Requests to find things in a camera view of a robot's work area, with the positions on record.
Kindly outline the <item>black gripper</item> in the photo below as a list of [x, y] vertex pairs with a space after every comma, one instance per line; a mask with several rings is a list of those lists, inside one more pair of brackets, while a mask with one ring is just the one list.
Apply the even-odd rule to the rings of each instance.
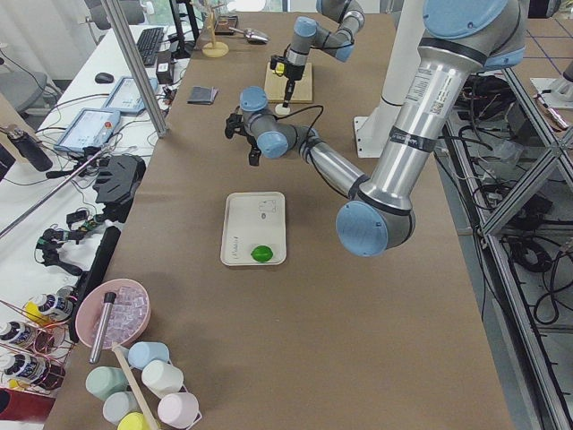
[[295, 91], [295, 84], [301, 81], [304, 76], [304, 65], [286, 63], [286, 77], [288, 79], [285, 87], [283, 107], [289, 108]]
[[260, 157], [261, 157], [261, 150], [259, 149], [256, 138], [247, 134], [246, 135], [248, 143], [251, 145], [251, 150], [248, 154], [248, 162], [250, 166], [259, 166], [260, 165]]

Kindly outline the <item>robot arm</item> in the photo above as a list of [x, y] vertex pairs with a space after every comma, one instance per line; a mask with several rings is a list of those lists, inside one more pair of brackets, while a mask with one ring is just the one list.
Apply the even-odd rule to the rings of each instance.
[[424, 3], [424, 28], [417, 44], [420, 64], [369, 176], [310, 126], [280, 123], [257, 86], [240, 96], [244, 134], [270, 159], [298, 151], [347, 196], [336, 219], [341, 244], [358, 256], [381, 254], [414, 232], [410, 194], [467, 78], [522, 60], [528, 9], [526, 1]]
[[292, 40], [285, 51], [283, 63], [287, 78], [282, 107], [290, 112], [295, 83], [303, 77], [312, 48], [345, 62], [354, 50], [355, 36], [363, 28], [363, 8], [355, 0], [316, 2], [317, 11], [338, 24], [335, 31], [326, 30], [314, 19], [301, 16], [295, 21]]

